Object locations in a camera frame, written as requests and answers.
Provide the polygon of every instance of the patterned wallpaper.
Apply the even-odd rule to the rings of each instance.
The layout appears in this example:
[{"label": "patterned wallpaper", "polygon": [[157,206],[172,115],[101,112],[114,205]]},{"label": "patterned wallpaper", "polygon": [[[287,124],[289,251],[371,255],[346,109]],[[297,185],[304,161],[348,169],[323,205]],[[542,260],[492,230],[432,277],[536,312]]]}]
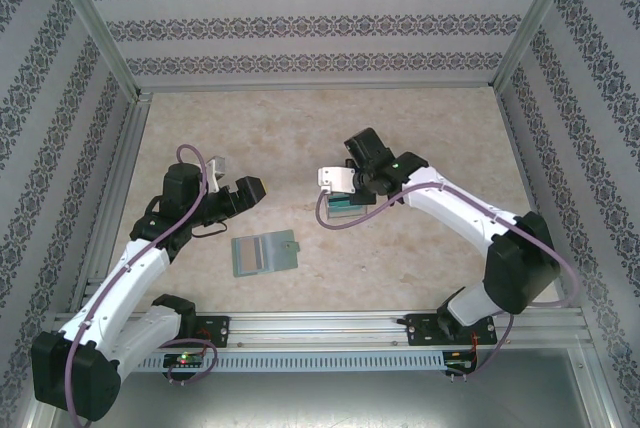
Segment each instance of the patterned wallpaper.
[{"label": "patterned wallpaper", "polygon": [[640,426],[639,1],[554,0],[499,94],[623,426]]},{"label": "patterned wallpaper", "polygon": [[94,0],[143,87],[488,82],[532,0]]},{"label": "patterned wallpaper", "polygon": [[67,311],[128,103],[69,0],[0,0],[0,427]]}]

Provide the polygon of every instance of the speckled tabletop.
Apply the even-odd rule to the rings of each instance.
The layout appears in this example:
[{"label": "speckled tabletop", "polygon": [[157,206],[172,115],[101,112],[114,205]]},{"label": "speckled tabletop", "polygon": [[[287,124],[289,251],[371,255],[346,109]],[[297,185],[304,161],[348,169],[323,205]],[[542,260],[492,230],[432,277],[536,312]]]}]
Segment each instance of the speckled tabletop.
[{"label": "speckled tabletop", "polygon": [[[467,191],[504,209],[529,209],[490,88],[156,94],[115,247],[175,161],[181,143],[226,158],[235,186],[264,180],[258,206],[229,231],[192,240],[139,309],[171,293],[200,311],[343,311],[436,308],[479,281],[482,256],[436,219],[396,205],[372,221],[331,232],[316,224],[317,169],[339,165],[343,142],[371,126],[396,155],[413,151]],[[234,278],[231,239],[293,229],[297,269]]]}]

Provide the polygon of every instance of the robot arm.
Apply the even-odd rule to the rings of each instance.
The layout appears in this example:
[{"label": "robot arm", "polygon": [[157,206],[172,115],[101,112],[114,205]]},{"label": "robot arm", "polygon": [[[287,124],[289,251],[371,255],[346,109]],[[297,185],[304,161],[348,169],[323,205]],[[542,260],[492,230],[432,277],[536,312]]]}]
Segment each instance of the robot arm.
[{"label": "robot arm", "polygon": [[[500,311],[521,313],[559,274],[559,265],[540,249],[520,238],[496,217],[523,229],[553,247],[544,219],[533,212],[519,217],[467,193],[413,153],[395,157],[376,132],[367,128],[345,142],[353,158],[345,167],[318,170],[318,184],[326,193],[349,194],[352,204],[375,204],[376,196],[389,198],[416,189],[399,202],[417,208],[448,225],[471,242],[486,260],[484,279],[461,289],[438,309],[438,324],[450,338],[461,326]],[[488,216],[463,201],[482,207]]]},{"label": "robot arm", "polygon": [[[73,400],[77,414],[96,421],[115,402],[121,383],[152,351],[176,337],[193,337],[195,305],[187,300],[163,295],[138,321],[125,323],[149,286],[169,267],[192,237],[192,229],[232,218],[255,206],[266,192],[258,178],[236,181],[238,190],[219,187],[223,175],[221,158],[208,164],[208,187],[198,208],[179,229],[156,247],[149,249],[131,266],[139,252],[188,214],[198,199],[202,173],[188,163],[169,167],[162,195],[154,197],[142,218],[134,225],[123,255],[89,302],[58,333],[43,332],[31,348],[35,395],[39,401],[67,409],[65,400],[65,364],[72,341],[85,322],[87,312],[101,296],[97,311],[84,329],[73,357]],[[113,288],[107,285],[122,268],[127,268]]]}]

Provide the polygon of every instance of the beige floor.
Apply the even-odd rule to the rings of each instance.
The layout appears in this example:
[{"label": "beige floor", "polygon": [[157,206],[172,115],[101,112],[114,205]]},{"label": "beige floor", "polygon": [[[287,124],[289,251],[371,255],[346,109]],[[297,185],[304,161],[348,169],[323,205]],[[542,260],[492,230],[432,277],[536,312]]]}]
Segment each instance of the beige floor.
[{"label": "beige floor", "polygon": [[[374,127],[396,155],[413,151],[486,201],[524,213],[528,203],[490,88],[156,94],[115,252],[175,160],[180,143],[226,158],[233,183],[262,178],[267,197],[218,237],[193,240],[149,290],[203,311],[436,308],[482,278],[480,254],[430,216],[396,206],[342,232],[314,219],[316,170],[342,164],[343,141]],[[299,268],[234,278],[231,239],[293,229]]]}]

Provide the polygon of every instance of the enclosure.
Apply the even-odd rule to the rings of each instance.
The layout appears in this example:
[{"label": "enclosure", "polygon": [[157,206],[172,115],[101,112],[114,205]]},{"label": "enclosure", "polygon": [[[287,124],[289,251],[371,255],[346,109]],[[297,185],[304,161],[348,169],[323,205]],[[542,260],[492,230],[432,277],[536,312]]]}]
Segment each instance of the enclosure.
[{"label": "enclosure", "polygon": [[[71,426],[35,401],[31,344],[96,292],[182,143],[267,196],[191,240],[131,320],[171,293],[228,316],[226,347],[188,387],[150,353],[96,426],[640,425],[639,2],[0,0],[0,426]],[[571,307],[516,316],[467,383],[394,320],[482,280],[482,254],[408,206],[316,223],[318,168],[366,127],[540,213],[579,272]],[[282,230],[295,269],[234,276],[233,239]]]}]

